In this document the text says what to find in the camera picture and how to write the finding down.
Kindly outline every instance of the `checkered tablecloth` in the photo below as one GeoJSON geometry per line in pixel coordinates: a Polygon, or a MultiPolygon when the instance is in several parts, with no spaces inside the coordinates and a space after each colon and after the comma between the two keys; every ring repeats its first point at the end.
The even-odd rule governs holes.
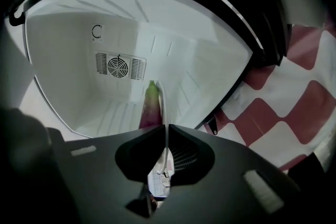
{"type": "MultiPolygon", "coordinates": [[[[253,69],[215,114],[217,136],[242,143],[282,170],[336,126],[336,28],[293,25],[280,66],[253,69]]],[[[201,131],[212,134],[207,124],[201,131]]]]}

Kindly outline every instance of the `fan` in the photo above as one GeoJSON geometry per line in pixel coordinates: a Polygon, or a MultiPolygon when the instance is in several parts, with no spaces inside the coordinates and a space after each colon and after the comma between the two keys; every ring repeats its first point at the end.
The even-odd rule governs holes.
{"type": "Polygon", "coordinates": [[[119,56],[112,58],[107,64],[109,72],[112,76],[116,78],[125,77],[128,73],[128,66],[124,60],[120,59],[119,56]]]}

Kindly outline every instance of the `fan grille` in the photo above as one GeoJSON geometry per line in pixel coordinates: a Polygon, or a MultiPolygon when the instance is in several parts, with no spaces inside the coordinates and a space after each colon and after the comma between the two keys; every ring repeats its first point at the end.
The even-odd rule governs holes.
{"type": "Polygon", "coordinates": [[[119,57],[112,58],[107,65],[109,72],[116,78],[125,77],[128,73],[128,66],[119,57]]]}

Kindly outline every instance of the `eggplant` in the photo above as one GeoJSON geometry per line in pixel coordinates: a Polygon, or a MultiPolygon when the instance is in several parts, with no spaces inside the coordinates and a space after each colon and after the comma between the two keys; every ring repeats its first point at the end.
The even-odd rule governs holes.
{"type": "Polygon", "coordinates": [[[161,124],[162,117],[159,102],[159,91],[154,81],[151,80],[145,93],[145,101],[142,107],[139,129],[161,124]]]}

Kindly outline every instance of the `rectangular vent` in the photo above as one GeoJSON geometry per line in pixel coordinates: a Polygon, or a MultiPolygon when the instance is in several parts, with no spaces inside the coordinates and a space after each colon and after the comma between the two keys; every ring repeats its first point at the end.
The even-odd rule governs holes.
{"type": "Polygon", "coordinates": [[[137,79],[142,80],[143,74],[145,71],[145,61],[142,61],[140,59],[132,59],[131,63],[131,79],[137,79]]]}
{"type": "Polygon", "coordinates": [[[96,67],[98,73],[107,75],[106,54],[96,53],[96,67]]]}

